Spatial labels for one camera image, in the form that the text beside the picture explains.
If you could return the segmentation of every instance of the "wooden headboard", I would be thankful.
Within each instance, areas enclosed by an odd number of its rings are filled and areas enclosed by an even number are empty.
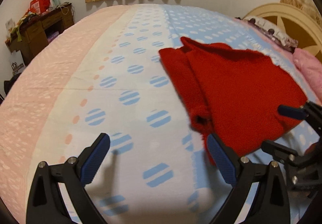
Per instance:
[[[258,16],[276,24],[291,38],[298,40],[298,47],[309,51],[322,62],[322,29],[305,12],[284,3],[259,6],[246,16]]]

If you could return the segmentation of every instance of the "wooden desk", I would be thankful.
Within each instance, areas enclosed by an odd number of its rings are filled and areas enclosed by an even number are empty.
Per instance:
[[[72,5],[66,8],[57,8],[43,16],[33,17],[30,22],[20,27],[22,41],[18,42],[17,34],[11,34],[11,43],[7,43],[11,52],[21,51],[25,65],[40,53],[47,45],[47,36],[64,30],[74,25]]]

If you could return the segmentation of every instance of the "metal screw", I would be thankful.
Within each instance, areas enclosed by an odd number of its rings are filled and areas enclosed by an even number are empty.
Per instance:
[[[293,154],[290,154],[290,155],[289,155],[289,160],[290,160],[290,161],[294,161],[294,159],[295,159],[295,156],[294,156]]]
[[[248,163],[248,162],[249,162],[249,158],[247,158],[247,157],[241,157],[241,158],[240,158],[240,161],[241,161],[242,163]]]
[[[277,163],[277,161],[272,161],[270,163],[274,168],[277,168],[279,166],[279,164]]]
[[[76,158],[76,157],[70,157],[70,158],[67,160],[67,162],[68,162],[69,164],[74,164],[76,161],[77,161],[77,158]]]
[[[42,161],[38,164],[38,167],[39,168],[43,168],[44,166],[46,166],[46,162],[45,161]]]
[[[294,185],[296,185],[297,181],[298,181],[297,176],[293,176],[292,177],[292,182],[293,182]]]

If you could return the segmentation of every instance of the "red sweater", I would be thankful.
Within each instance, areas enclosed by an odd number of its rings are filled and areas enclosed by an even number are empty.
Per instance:
[[[204,141],[216,132],[244,156],[258,149],[263,140],[276,140],[298,125],[299,121],[279,115],[277,107],[299,107],[307,98],[270,57],[223,43],[200,44],[185,37],[181,41],[180,49],[159,53],[191,126]]]

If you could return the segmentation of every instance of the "red bag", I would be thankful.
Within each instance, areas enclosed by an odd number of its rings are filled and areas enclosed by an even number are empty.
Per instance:
[[[33,8],[37,14],[42,14],[50,6],[50,0],[33,0],[30,3],[30,8]]]

